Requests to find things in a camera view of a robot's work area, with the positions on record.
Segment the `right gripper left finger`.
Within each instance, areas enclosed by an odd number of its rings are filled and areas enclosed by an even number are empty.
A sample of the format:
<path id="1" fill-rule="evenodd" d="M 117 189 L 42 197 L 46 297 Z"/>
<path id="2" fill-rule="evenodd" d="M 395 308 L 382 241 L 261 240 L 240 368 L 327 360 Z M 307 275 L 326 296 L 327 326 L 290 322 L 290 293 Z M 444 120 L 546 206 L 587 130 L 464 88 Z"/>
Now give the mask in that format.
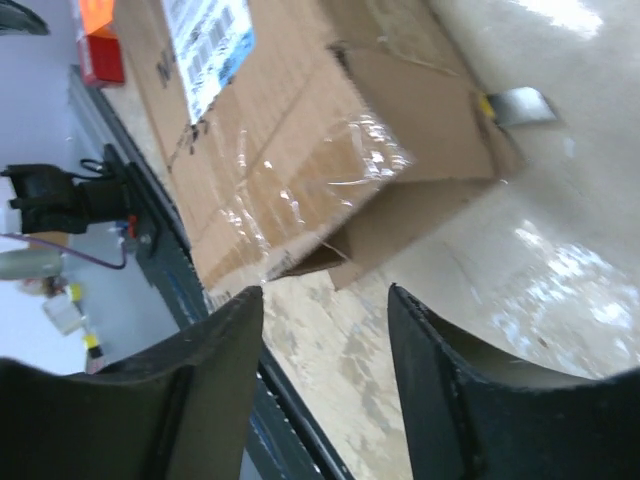
<path id="1" fill-rule="evenodd" d="M 263 292 L 94 374 L 1 362 L 5 479 L 236 479 L 257 383 Z"/>

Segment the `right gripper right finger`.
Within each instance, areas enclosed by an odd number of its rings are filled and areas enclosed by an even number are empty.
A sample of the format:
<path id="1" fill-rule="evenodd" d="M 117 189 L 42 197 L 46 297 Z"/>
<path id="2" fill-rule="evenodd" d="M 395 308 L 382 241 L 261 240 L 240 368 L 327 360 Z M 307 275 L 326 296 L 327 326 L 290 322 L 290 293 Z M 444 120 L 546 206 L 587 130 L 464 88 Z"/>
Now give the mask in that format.
<path id="1" fill-rule="evenodd" d="M 417 479 L 635 479 L 639 372 L 589 380 L 522 360 L 399 285 L 388 330 Z"/>

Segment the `brown cardboard express box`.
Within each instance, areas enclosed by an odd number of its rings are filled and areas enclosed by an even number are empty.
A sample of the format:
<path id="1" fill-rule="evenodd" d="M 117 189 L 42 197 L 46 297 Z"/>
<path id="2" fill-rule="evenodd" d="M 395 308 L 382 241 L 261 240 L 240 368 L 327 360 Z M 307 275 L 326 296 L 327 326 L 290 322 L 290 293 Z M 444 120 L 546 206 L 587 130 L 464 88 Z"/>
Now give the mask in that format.
<path id="1" fill-rule="evenodd" d="M 214 297 L 342 289 L 523 165 L 424 1 L 119 1 L 114 24 Z"/>

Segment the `yellow black utility knife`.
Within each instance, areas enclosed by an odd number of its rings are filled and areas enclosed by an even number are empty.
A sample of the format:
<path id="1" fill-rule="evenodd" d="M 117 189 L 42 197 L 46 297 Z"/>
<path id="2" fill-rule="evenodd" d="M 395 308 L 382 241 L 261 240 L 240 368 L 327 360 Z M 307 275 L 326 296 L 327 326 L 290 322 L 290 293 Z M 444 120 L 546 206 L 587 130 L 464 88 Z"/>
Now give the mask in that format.
<path id="1" fill-rule="evenodd" d="M 485 94 L 480 99 L 480 107 L 502 128 L 557 120 L 546 97 L 533 87 L 517 87 Z"/>

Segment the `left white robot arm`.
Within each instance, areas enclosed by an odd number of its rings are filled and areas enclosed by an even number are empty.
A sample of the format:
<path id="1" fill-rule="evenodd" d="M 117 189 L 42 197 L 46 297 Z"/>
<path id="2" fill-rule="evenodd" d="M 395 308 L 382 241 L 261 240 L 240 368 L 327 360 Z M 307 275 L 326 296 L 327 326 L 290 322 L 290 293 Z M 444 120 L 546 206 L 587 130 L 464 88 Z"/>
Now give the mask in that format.
<path id="1" fill-rule="evenodd" d="M 1 171 L 14 192 L 3 206 L 7 233 L 84 234 L 93 224 L 138 215 L 133 187 L 117 150 L 106 144 L 101 160 L 82 158 L 81 175 L 53 164 L 12 164 Z"/>

